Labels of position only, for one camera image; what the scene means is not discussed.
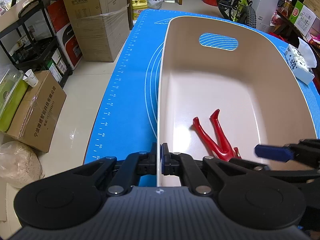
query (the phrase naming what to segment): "blue mat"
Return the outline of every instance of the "blue mat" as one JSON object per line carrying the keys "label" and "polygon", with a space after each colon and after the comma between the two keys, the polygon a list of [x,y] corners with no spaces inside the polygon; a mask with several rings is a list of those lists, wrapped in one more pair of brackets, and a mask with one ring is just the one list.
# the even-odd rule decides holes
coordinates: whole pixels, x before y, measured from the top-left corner
{"label": "blue mat", "polygon": [[[103,96],[84,163],[105,156],[116,156],[118,160],[123,160],[129,153],[149,151],[152,143],[156,142],[157,93],[164,37],[169,21],[183,15],[215,18],[166,10],[149,9],[141,13]],[[284,57],[287,43],[260,33],[274,43]],[[205,33],[199,40],[211,47],[237,47],[237,40],[216,34]],[[309,86],[299,80],[298,83],[320,138],[320,96],[313,83]],[[155,186],[155,176],[143,176],[140,185]]]}

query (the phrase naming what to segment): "paper cup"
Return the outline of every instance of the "paper cup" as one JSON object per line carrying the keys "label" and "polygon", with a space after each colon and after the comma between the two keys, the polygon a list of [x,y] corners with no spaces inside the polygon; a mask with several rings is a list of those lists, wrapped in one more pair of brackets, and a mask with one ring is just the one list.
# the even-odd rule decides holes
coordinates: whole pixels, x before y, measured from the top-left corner
{"label": "paper cup", "polygon": [[33,71],[31,69],[29,69],[26,72],[26,76],[23,76],[22,80],[24,80],[25,82],[27,82],[27,84],[29,84],[31,87],[35,87],[38,84],[38,79],[35,76],[35,74],[33,73]]}

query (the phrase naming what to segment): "black shelf cart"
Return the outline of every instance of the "black shelf cart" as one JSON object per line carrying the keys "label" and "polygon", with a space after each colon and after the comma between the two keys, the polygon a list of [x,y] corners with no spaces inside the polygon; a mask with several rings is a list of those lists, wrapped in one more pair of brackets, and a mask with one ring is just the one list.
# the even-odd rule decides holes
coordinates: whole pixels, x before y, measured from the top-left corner
{"label": "black shelf cart", "polygon": [[[42,14],[44,16],[45,22],[49,28],[51,37],[46,39],[46,44],[45,44],[45,49],[41,49],[40,43],[35,42],[26,25],[25,25],[25,21],[28,20],[31,16],[33,16],[36,12],[38,11],[42,11]],[[63,88],[68,77],[70,75],[72,75],[72,69],[71,66],[69,64],[69,62],[67,61],[66,56],[64,55],[63,50],[61,49],[61,46],[58,42],[57,37],[54,35],[54,32],[51,28],[51,25],[49,23],[49,19],[47,18],[47,15],[44,11],[44,4],[42,2],[42,0],[33,0],[30,3],[28,3],[18,14],[19,19],[14,22],[13,24],[11,24],[10,26],[8,26],[7,28],[5,28],[3,31],[0,32],[0,46],[2,47],[2,49],[4,50],[4,52],[6,53],[6,55],[8,56],[8,58],[10,59],[10,61],[12,62],[12,64],[18,69],[18,70],[22,70],[24,72],[26,72],[29,69],[32,69],[32,71],[40,71],[40,70],[47,70],[47,65],[45,63],[46,59],[48,58],[50,52],[52,52],[53,49],[57,48],[61,54],[61,57],[64,61],[64,63],[67,66],[67,70],[66,72],[62,75],[62,79],[60,81],[60,86]],[[7,49],[4,47],[1,38],[3,38],[4,36],[6,36],[7,34],[9,34],[10,32],[16,30],[18,35],[21,37],[21,33],[18,29],[18,27],[22,26],[25,34],[27,35],[31,46],[33,47],[36,56],[28,61],[24,61],[24,62],[19,62],[16,63],[13,58],[10,56],[9,52],[7,51]]]}

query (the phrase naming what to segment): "yellow jug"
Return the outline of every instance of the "yellow jug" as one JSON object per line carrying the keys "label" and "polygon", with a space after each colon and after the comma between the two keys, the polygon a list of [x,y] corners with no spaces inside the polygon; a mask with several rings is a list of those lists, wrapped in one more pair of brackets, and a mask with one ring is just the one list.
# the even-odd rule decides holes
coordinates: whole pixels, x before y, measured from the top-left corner
{"label": "yellow jug", "polygon": [[140,13],[148,9],[147,0],[132,0],[133,19],[138,19]]}

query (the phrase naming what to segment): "red logo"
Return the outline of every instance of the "red logo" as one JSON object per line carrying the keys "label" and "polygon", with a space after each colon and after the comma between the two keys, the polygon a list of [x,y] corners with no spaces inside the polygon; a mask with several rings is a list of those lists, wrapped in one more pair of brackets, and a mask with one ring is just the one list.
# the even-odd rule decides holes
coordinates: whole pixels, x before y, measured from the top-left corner
{"label": "red logo", "polygon": [[299,10],[297,8],[294,8],[292,15],[296,17],[298,14],[299,14]]}

